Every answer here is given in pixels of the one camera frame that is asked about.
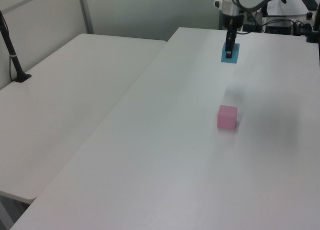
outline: white table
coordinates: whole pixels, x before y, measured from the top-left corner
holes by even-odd
[[[225,35],[180,28],[12,230],[318,229],[318,45]]]
[[[0,91],[0,194],[31,203],[165,41],[82,34]]]

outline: pink block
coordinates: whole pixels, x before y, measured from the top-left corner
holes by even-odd
[[[237,125],[238,108],[220,105],[217,127],[222,129],[235,129]]]

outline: black stand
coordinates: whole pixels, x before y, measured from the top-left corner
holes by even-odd
[[[11,39],[9,36],[9,32],[6,27],[4,16],[2,15],[1,11],[0,11],[0,31],[3,36],[5,45],[7,46],[7,49],[9,51],[10,58],[13,62],[15,70],[16,70],[16,78],[13,79],[12,81],[22,83],[22,82],[26,81],[27,79],[29,79],[31,77],[31,75],[24,73],[21,68],[16,51],[12,45],[12,42],[11,42]]]

